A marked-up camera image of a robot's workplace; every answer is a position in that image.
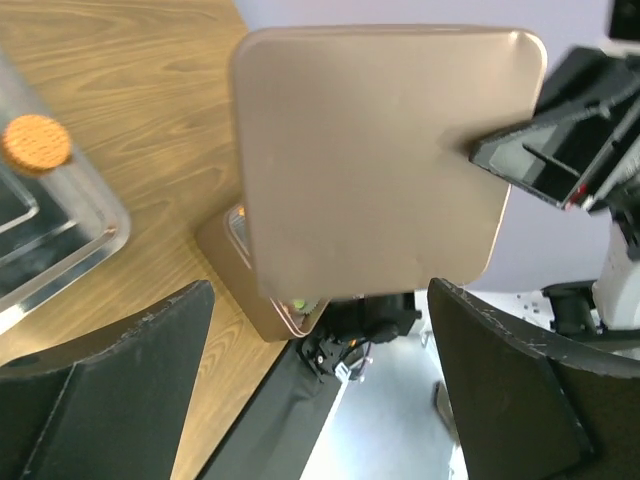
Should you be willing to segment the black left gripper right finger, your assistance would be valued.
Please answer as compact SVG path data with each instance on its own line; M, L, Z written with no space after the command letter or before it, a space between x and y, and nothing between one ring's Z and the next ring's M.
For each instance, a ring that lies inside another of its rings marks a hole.
M636 479L639 363L444 279L428 309L472 479Z

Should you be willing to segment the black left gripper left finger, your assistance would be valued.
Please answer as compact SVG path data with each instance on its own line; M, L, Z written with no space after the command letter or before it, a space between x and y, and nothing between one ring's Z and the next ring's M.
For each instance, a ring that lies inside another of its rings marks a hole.
M2 478L170 478L214 303L195 281L2 365Z

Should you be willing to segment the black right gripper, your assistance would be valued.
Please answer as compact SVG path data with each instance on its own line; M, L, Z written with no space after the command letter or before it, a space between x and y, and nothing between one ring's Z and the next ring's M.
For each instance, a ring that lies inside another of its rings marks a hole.
M639 54L596 58L536 122L474 144L469 161L558 208L639 203Z

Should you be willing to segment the rose gold tin lid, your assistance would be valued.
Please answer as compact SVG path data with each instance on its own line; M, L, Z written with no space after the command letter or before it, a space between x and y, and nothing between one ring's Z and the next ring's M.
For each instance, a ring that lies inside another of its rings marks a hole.
M543 42L508 27L248 34L231 84L259 290L344 298L478 280L510 187L469 154L532 117L546 66Z

